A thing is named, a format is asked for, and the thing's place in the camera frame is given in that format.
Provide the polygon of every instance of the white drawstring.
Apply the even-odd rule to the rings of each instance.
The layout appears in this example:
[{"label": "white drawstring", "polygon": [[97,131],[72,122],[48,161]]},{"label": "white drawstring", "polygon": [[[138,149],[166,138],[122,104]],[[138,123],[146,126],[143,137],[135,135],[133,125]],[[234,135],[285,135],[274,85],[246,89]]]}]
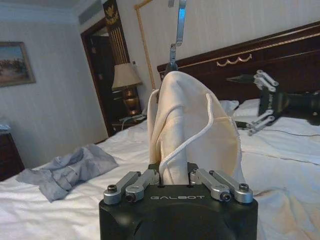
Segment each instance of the white drawstring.
[{"label": "white drawstring", "polygon": [[202,135],[204,135],[212,126],[214,123],[214,115],[212,111],[212,98],[209,93],[205,94],[206,101],[207,101],[207,112],[208,112],[208,123],[207,125],[198,133],[195,135],[189,137],[186,141],[184,141],[180,146],[178,146],[173,152],[171,152],[169,155],[167,155],[163,161],[161,161],[159,165],[159,173],[160,176],[163,178],[163,174],[165,169],[168,167],[168,162],[175,157],[178,153],[180,153],[184,148],[186,148],[190,143],[192,143],[194,140],[198,139]]}]

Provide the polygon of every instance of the gold lamp base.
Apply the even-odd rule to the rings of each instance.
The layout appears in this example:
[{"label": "gold lamp base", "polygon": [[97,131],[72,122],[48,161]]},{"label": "gold lamp base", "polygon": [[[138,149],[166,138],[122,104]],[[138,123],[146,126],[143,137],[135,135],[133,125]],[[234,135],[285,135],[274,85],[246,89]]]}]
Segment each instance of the gold lamp base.
[{"label": "gold lamp base", "polygon": [[141,107],[137,90],[135,87],[129,87],[122,91],[123,102],[129,116],[141,114]]}]

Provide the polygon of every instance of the cream wall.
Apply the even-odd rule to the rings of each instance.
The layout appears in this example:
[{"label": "cream wall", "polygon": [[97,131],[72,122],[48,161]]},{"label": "cream wall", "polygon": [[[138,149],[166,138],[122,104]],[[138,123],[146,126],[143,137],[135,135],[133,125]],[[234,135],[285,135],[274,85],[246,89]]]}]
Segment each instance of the cream wall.
[{"label": "cream wall", "polygon": [[[134,5],[142,0],[117,0],[128,51],[144,85],[139,95],[145,104],[151,92],[148,68]],[[157,66],[168,62],[169,46],[175,41],[177,4],[153,0],[141,8],[153,75],[157,87]],[[188,0],[183,44],[177,59],[190,57],[247,40],[319,21],[319,0]]]},{"label": "cream wall", "polygon": [[0,115],[27,168],[107,137],[72,14],[0,6],[0,33],[0,42],[24,42],[36,80],[0,88]]}]

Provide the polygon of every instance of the wooden headboard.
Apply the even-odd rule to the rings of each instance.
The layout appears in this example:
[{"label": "wooden headboard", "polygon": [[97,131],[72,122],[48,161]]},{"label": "wooden headboard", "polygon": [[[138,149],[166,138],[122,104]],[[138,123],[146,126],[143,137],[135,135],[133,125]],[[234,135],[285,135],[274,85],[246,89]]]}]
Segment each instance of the wooden headboard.
[{"label": "wooden headboard", "polygon": [[[219,100],[259,97],[254,84],[226,81],[261,69],[288,93],[320,90],[320,21],[178,60],[179,71],[206,85]],[[166,64],[157,70],[161,78]]]}]

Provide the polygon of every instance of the screw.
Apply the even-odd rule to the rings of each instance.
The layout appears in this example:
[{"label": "screw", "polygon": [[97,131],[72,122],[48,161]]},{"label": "screw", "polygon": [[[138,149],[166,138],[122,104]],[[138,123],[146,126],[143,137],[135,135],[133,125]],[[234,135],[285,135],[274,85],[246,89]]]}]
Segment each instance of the screw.
[{"label": "screw", "polygon": [[127,200],[128,203],[133,203],[136,200],[136,195],[133,193],[129,192],[125,195],[125,200]]},{"label": "screw", "polygon": [[107,187],[107,190],[109,193],[115,193],[117,191],[117,186],[114,184],[111,184]]},{"label": "screw", "polygon": [[239,184],[239,189],[242,192],[248,192],[249,191],[249,185],[246,183],[240,183]]},{"label": "screw", "polygon": [[224,202],[229,202],[231,200],[231,195],[229,192],[224,191],[223,193],[221,193],[220,198]]}]

